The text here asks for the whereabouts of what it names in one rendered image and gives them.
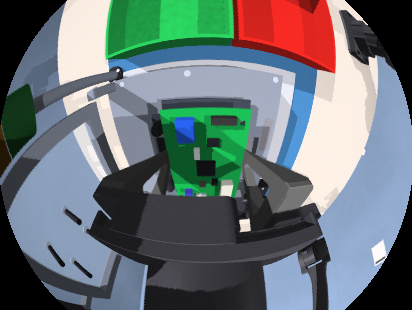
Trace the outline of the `red bin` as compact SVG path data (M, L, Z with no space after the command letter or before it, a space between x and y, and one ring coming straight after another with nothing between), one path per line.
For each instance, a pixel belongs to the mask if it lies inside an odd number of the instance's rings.
M334 27L326 0L233 0L233 7L234 47L335 73Z

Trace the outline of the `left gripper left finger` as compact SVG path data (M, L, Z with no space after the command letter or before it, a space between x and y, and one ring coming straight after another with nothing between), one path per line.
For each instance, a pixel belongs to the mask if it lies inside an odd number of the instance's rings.
M105 176L98 186L121 188L122 191L144 192L144 184L158 170L159 174L152 194L166 195L170 174L170 160L166 150L159 152L159 154L152 156L152 158L126 167L124 170Z

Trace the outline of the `green circuit board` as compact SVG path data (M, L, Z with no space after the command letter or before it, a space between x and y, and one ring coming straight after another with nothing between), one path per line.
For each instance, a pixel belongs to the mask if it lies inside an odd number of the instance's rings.
M177 195L235 198L251 108L167 108L159 114Z

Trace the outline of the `green bin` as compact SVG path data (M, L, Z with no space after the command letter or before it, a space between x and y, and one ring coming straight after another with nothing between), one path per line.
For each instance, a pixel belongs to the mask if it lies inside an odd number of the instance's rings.
M233 0L112 0L105 59L171 47L229 46L233 39Z

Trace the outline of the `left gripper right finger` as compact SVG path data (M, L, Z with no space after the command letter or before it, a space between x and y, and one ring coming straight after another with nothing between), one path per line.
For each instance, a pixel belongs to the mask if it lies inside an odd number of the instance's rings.
M260 194L250 167L268 184L266 199ZM307 176L260 158L247 150L243 154L242 174L251 231L262 229L275 213L299 209L314 190Z

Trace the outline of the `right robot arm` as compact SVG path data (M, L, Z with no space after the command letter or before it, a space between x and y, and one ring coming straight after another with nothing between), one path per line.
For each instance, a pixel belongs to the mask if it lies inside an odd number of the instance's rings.
M352 55L355 55L359 61L368 66L368 57L375 58L376 55L379 55L379 57L385 58L385 62L387 62L388 65L395 70L391 59L388 57L387 51L385 51L380 41L377 41L377 37L371 30L371 27L365 25L363 21L358 21L358 19L356 19L351 13L348 13L347 10L340 11L342 11L344 23L346 23Z

